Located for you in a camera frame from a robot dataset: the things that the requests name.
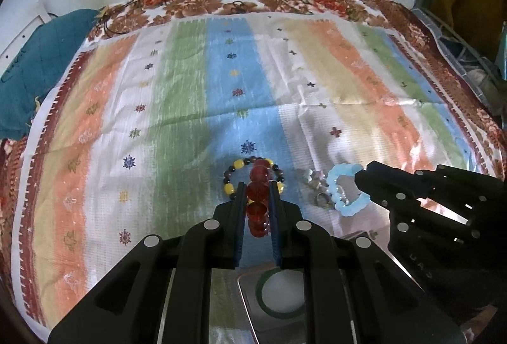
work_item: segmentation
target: floral bedsheet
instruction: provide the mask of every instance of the floral bedsheet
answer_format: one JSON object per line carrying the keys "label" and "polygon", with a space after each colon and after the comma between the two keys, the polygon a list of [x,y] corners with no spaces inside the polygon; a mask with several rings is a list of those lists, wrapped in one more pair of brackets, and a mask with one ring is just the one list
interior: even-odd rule
{"label": "floral bedsheet", "polygon": [[[399,4],[111,6],[17,158],[10,273],[30,327],[47,339],[145,235],[175,237],[209,217],[227,198],[224,170],[251,155],[280,165],[282,198],[306,218],[339,237],[369,230],[382,246],[384,209],[370,202],[347,217],[317,207],[303,171],[378,160],[409,172],[443,163],[504,179],[507,160],[498,126]],[[271,259],[269,236],[246,232],[241,267]],[[252,342],[236,276],[214,272],[211,342]]]}

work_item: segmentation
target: beaded bracelet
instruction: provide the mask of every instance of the beaded bracelet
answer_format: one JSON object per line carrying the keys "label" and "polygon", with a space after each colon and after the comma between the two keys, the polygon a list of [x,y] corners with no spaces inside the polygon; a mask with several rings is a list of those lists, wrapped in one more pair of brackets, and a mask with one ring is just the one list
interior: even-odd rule
{"label": "beaded bracelet", "polygon": [[[249,165],[253,162],[253,168],[252,171],[250,171],[250,179],[252,182],[258,182],[269,179],[269,173],[266,174],[266,169],[271,169],[276,174],[276,181],[278,185],[278,193],[282,194],[283,192],[283,182],[285,181],[285,178],[283,176],[283,171],[280,169],[278,165],[276,165],[271,159],[269,158],[262,158],[262,157],[255,157],[252,156],[250,158],[244,158],[244,159],[238,159],[234,161],[234,163],[227,168],[227,170],[224,172],[224,191],[225,194],[229,195],[229,199],[233,200],[236,198],[235,188],[234,185],[231,184],[231,175],[232,173],[237,170],[243,168],[245,165]],[[253,202],[251,199],[248,200],[248,203],[250,204]]]}

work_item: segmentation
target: metal screw head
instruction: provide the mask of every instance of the metal screw head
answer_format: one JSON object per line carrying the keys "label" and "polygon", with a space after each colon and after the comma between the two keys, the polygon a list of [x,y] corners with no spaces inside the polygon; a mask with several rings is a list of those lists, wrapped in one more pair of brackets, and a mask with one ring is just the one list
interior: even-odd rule
{"label": "metal screw head", "polygon": [[396,227],[400,232],[407,232],[409,230],[409,225],[406,222],[400,222]]}
{"label": "metal screw head", "polygon": [[143,243],[146,247],[148,248],[151,248],[151,247],[154,247],[155,245],[157,245],[159,243],[159,238],[156,236],[156,235],[148,235]]}
{"label": "metal screw head", "polygon": [[356,239],[356,245],[359,248],[368,248],[372,242],[366,237],[359,237]]}
{"label": "metal screw head", "polygon": [[217,229],[218,227],[220,227],[220,222],[218,222],[217,220],[211,219],[204,222],[204,228],[206,229],[212,230]]}
{"label": "metal screw head", "polygon": [[296,223],[296,228],[300,231],[308,231],[312,227],[312,224],[308,221],[298,221]]}

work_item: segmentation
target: orange stripe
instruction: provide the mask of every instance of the orange stripe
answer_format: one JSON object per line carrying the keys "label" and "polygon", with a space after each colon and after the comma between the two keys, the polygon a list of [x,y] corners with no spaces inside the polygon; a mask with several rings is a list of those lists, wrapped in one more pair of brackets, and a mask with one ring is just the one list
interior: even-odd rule
{"label": "orange stripe", "polygon": [[343,37],[331,21],[308,21],[308,26],[330,53],[361,80],[365,89],[363,96],[371,97],[375,103],[372,108],[376,109],[377,124],[395,146],[400,167],[408,172],[414,172],[416,169],[433,169],[424,151],[422,138],[410,118],[398,105],[397,97],[363,61],[354,45]]}
{"label": "orange stripe", "polygon": [[[102,115],[118,70],[136,36],[99,47],[74,85],[44,162],[39,192],[41,208],[35,220],[34,252],[42,310],[51,328],[87,292],[84,260],[86,227],[82,207],[93,140],[100,134]],[[89,140],[80,141],[87,132]],[[52,242],[44,237],[51,236]]]}

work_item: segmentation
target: yellow stripe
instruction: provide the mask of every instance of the yellow stripe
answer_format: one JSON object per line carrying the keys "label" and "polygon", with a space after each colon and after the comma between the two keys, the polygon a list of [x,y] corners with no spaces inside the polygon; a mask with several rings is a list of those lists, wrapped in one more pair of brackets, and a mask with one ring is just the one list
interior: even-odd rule
{"label": "yellow stripe", "polygon": [[307,21],[287,20],[283,24],[290,32],[290,39],[299,49],[313,72],[320,87],[325,87],[333,108],[345,125],[336,127],[343,131],[340,139],[346,139],[356,154],[356,161],[367,165],[376,160],[397,165],[396,151],[377,124],[367,104],[367,90],[353,74],[322,45],[316,36],[309,36]]}

